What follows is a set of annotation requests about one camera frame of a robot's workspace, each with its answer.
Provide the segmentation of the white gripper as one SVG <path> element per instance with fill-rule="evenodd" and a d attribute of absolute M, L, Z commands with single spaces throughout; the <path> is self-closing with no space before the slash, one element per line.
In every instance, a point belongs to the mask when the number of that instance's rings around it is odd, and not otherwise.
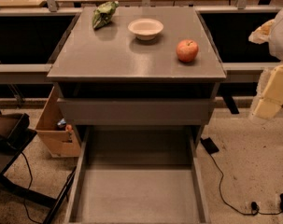
<path fill-rule="evenodd" d="M 255 44 L 271 43 L 271 28 L 274 19 L 265 22 L 253 31 L 248 40 Z M 272 119 L 283 106 L 283 64 L 273 70 L 265 69 L 258 83 L 257 95 L 252 102 L 252 119 Z"/>

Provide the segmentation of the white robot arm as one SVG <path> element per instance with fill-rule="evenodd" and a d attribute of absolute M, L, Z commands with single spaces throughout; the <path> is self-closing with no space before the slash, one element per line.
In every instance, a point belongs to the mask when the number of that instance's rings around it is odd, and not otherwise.
<path fill-rule="evenodd" d="M 283 106 L 283 8 L 272 20 L 252 32 L 248 40 L 255 44 L 267 42 L 270 55 L 281 61 L 275 68 L 263 70 L 251 104 L 249 119 L 263 124 Z"/>

